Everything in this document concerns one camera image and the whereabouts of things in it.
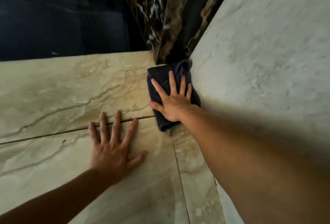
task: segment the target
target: hand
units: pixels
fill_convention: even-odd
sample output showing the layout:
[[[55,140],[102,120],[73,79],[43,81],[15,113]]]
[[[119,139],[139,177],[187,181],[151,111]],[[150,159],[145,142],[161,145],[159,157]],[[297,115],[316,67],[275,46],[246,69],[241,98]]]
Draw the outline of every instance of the hand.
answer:
[[[101,173],[106,186],[117,184],[128,173],[137,168],[146,158],[147,151],[142,151],[136,158],[129,159],[131,142],[134,138],[138,126],[138,120],[134,119],[130,128],[120,143],[120,121],[122,114],[118,111],[112,125],[111,137],[107,126],[107,115],[100,114],[100,134],[93,122],[89,125],[89,135],[93,141],[92,158],[89,169],[97,170]]]
[[[187,95],[184,96],[186,85],[185,76],[182,76],[179,93],[177,92],[177,86],[175,84],[173,71],[169,72],[169,79],[171,88],[170,95],[167,95],[167,93],[155,79],[151,79],[151,83],[153,84],[160,98],[162,99],[163,105],[160,105],[159,103],[154,101],[150,101],[149,106],[152,109],[161,112],[167,120],[175,122],[179,121],[180,110],[185,106],[191,105],[190,97],[192,92],[192,86],[191,84],[188,84]]]

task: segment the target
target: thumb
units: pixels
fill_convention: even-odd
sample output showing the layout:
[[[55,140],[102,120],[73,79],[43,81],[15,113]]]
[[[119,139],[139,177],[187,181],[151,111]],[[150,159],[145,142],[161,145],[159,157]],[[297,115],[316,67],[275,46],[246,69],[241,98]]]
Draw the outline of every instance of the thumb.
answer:
[[[144,150],[142,151],[137,157],[134,159],[131,159],[127,164],[127,169],[129,172],[132,172],[134,169],[136,169],[142,162],[145,161],[146,156],[148,154],[148,151]]]
[[[164,107],[157,102],[149,101],[149,106],[154,110],[164,113]]]

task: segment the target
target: forearm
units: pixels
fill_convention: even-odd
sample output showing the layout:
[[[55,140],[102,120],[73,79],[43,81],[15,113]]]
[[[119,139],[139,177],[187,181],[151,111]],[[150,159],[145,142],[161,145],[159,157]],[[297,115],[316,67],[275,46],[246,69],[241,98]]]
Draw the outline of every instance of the forearm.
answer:
[[[245,224],[329,221],[327,172],[268,137],[196,106],[189,106],[181,115],[180,121],[198,142]]]
[[[0,216],[2,224],[66,224],[107,188],[99,172],[87,170],[67,184]]]

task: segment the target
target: dark cloth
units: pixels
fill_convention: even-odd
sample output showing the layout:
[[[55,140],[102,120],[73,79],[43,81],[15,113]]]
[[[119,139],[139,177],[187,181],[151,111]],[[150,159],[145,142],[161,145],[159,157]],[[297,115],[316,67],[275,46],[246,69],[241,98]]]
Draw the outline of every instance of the dark cloth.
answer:
[[[189,60],[183,60],[178,63],[174,63],[171,65],[164,65],[159,67],[152,67],[148,69],[148,77],[147,77],[147,83],[148,83],[148,89],[149,89],[149,95],[152,101],[158,102],[159,104],[163,105],[162,100],[157,93],[156,89],[151,83],[151,79],[155,79],[161,87],[165,90],[165,92],[169,95],[171,92],[170,88],[170,81],[168,77],[169,71],[174,72],[174,78],[177,85],[177,92],[180,90],[180,83],[181,78],[184,75],[186,79],[186,93],[188,89],[188,84],[191,83],[191,75],[190,75],[190,68],[192,66],[192,63]],[[201,106],[201,101],[199,99],[199,96],[194,88],[192,88],[191,93],[191,103],[195,104],[197,106]],[[159,126],[159,129],[161,131],[166,131],[167,129],[170,129],[171,127],[179,124],[180,122],[171,122],[165,119],[165,117],[158,112],[157,110],[153,110],[157,124]]]

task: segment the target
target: navy blue cloth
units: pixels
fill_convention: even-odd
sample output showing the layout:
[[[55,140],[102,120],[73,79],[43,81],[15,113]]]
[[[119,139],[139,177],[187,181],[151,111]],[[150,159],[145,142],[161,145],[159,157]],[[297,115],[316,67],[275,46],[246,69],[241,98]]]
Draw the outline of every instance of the navy blue cloth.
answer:
[[[148,83],[148,90],[149,90],[149,95],[150,95],[151,100],[163,105],[158,92],[156,91],[156,89],[154,88],[154,86],[151,83],[151,79],[155,79],[161,85],[161,87],[165,90],[165,92],[169,95],[171,93],[171,88],[170,88],[170,81],[169,81],[168,73],[171,70],[174,73],[175,83],[177,85],[177,92],[179,92],[179,90],[180,90],[181,78],[183,75],[185,76],[185,79],[186,79],[186,91],[185,92],[187,93],[188,84],[191,83],[191,75],[189,72],[189,70],[191,69],[191,66],[192,66],[192,63],[189,60],[183,60],[178,63],[171,64],[171,65],[164,65],[164,66],[149,68],[147,83]],[[194,88],[192,88],[191,103],[195,104],[199,107],[201,106],[201,101]],[[166,131],[167,129],[170,129],[171,127],[180,123],[179,121],[177,121],[177,122],[168,121],[157,110],[153,110],[153,112],[155,114],[157,124],[161,131]]]

